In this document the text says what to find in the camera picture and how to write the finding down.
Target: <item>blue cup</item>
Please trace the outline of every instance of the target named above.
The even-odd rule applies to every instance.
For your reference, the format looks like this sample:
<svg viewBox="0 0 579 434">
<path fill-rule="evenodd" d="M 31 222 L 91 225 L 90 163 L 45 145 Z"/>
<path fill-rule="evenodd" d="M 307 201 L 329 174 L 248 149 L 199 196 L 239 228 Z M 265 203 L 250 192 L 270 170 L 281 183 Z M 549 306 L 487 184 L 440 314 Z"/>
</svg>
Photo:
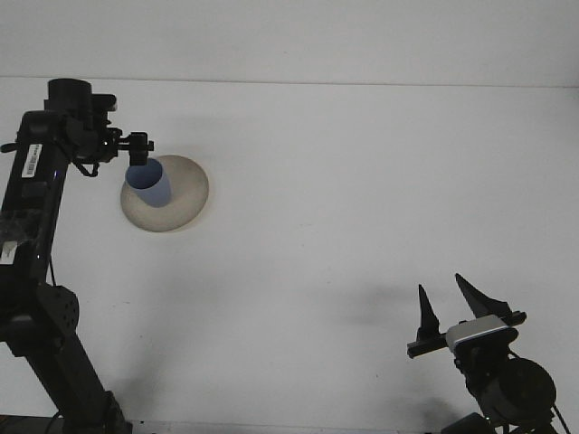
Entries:
<svg viewBox="0 0 579 434">
<path fill-rule="evenodd" d="M 128 186 L 146 204 L 160 208 L 171 202 L 171 184 L 166 171 L 155 158 L 146 165 L 132 165 L 125 173 Z"/>
</svg>

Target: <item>barcode label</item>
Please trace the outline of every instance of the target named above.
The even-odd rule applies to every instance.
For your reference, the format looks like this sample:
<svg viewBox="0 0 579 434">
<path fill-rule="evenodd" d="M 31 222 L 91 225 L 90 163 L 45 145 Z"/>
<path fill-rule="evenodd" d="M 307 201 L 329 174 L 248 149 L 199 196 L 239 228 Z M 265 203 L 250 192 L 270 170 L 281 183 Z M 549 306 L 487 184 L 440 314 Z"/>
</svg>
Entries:
<svg viewBox="0 0 579 434">
<path fill-rule="evenodd" d="M 2 250 L 0 251 L 0 265 L 14 264 L 17 248 L 18 243 L 16 241 L 5 241 L 2 245 Z"/>
<path fill-rule="evenodd" d="M 28 157 L 22 169 L 22 178 L 34 178 L 36 175 L 36 166 L 40 159 L 40 153 L 43 151 L 43 146 L 40 143 L 31 144 L 28 148 Z"/>
</svg>

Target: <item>white wall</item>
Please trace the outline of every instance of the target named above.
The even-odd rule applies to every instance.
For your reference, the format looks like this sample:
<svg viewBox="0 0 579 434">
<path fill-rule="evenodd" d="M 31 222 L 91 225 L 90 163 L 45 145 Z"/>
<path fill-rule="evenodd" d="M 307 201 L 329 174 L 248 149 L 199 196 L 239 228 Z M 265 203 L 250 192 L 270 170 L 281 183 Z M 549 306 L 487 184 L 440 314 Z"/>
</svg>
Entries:
<svg viewBox="0 0 579 434">
<path fill-rule="evenodd" d="M 565 0 L 4 0 L 0 76 L 579 85 Z"/>
<path fill-rule="evenodd" d="M 477 409 L 448 351 L 405 354 L 423 283 L 442 328 L 470 318 L 453 273 L 529 314 L 571 426 L 579 280 L 576 90 L 94 80 L 157 155 L 207 171 L 186 231 L 119 207 L 128 158 L 71 171 L 53 249 L 79 334 L 131 419 L 439 429 Z M 0 131 L 45 80 L 2 79 Z M 11 164 L 0 158 L 0 185 Z M 0 347 L 2 412 L 53 408 Z"/>
</svg>

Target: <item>beige plate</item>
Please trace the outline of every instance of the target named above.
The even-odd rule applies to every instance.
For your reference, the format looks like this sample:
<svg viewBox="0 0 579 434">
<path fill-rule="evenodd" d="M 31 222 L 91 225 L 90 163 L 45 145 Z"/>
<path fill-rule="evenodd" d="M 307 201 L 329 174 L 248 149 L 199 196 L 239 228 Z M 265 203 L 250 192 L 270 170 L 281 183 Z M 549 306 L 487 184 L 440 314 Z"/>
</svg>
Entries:
<svg viewBox="0 0 579 434">
<path fill-rule="evenodd" d="M 189 223 L 203 209 L 209 196 L 209 181 L 195 161 L 183 156 L 159 156 L 169 176 L 171 202 L 161 208 L 144 203 L 127 183 L 120 192 L 120 206 L 127 218 L 146 231 L 165 232 Z"/>
</svg>

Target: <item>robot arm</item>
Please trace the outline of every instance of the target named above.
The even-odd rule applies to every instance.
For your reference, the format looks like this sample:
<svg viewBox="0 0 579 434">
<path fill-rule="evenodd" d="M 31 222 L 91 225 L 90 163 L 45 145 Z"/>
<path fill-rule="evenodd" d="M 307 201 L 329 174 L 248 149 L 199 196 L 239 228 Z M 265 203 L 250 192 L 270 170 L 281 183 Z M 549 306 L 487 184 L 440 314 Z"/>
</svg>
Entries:
<svg viewBox="0 0 579 434">
<path fill-rule="evenodd" d="M 472 413 L 442 433 L 492 434 L 494 428 L 509 425 L 517 427 L 512 431 L 517 434 L 555 433 L 551 425 L 556 397 L 553 380 L 537 363 L 515 356 L 508 347 L 518 336 L 514 326 L 527 315 L 485 296 L 459 274 L 456 280 L 476 318 L 440 333 L 438 318 L 420 286 L 421 327 L 416 341 L 408 344 L 411 358 L 447 346 L 485 416 Z"/>
<path fill-rule="evenodd" d="M 120 149 L 143 165 L 153 143 L 108 127 L 116 98 L 92 94 L 86 81 L 50 81 L 44 108 L 26 112 L 15 143 L 2 146 L 15 158 L 0 212 L 0 340 L 33 367 L 67 434 L 127 434 L 130 424 L 76 335 L 76 296 L 47 284 L 46 273 L 69 165 L 96 176 Z"/>
</svg>

